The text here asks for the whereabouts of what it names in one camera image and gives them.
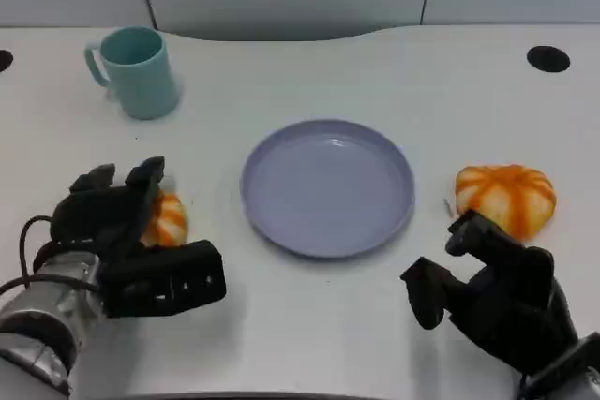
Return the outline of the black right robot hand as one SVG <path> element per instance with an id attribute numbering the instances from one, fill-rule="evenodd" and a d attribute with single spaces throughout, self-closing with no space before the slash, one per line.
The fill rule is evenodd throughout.
<path id="1" fill-rule="evenodd" d="M 422 328 L 448 318 L 484 352 L 528 376 L 578 342 L 549 251 L 524 246 L 474 210 L 448 230 L 446 252 L 484 266 L 462 282 L 430 259 L 412 264 L 400 278 Z"/>

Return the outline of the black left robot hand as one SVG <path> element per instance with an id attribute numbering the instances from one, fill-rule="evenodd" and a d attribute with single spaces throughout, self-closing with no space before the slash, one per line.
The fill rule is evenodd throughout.
<path id="1" fill-rule="evenodd" d="M 163 179 L 165 158 L 153 156 L 134 167 L 121 185 L 113 163 L 80 175 L 52 213 L 54 242 L 89 241 L 102 256 L 122 256 L 142 237 L 150 222 Z"/>

